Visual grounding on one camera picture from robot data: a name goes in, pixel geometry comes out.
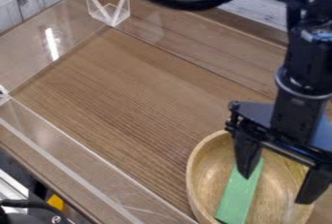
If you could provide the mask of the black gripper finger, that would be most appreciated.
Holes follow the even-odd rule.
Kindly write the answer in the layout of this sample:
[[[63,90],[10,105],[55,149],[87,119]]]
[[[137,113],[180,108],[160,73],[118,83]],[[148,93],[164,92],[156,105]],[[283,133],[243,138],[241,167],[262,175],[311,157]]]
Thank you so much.
[[[296,203],[311,205],[326,192],[332,183],[332,166],[323,165],[312,167],[307,173],[304,183],[302,185]]]
[[[263,153],[262,144],[249,136],[240,134],[235,139],[236,164],[240,174],[249,178],[256,170]]]

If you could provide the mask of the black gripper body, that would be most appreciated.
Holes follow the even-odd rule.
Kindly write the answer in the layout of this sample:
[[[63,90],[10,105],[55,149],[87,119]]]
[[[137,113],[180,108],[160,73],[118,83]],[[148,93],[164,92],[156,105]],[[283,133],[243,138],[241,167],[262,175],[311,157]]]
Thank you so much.
[[[229,103],[231,117],[227,130],[232,137],[245,134],[263,149],[267,148],[310,167],[332,166],[332,121],[327,114],[318,121],[308,144],[286,136],[271,128],[272,103],[240,102]]]

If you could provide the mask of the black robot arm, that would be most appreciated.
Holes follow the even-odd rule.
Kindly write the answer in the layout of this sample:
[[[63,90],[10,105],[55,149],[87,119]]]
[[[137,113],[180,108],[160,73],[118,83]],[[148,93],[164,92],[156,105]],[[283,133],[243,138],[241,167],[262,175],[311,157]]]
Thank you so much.
[[[183,11],[205,11],[232,0],[148,0]],[[296,202],[308,205],[332,185],[332,0],[278,0],[287,5],[288,48],[278,69],[275,102],[229,103],[227,130],[236,165],[251,177],[266,148],[310,166]]]

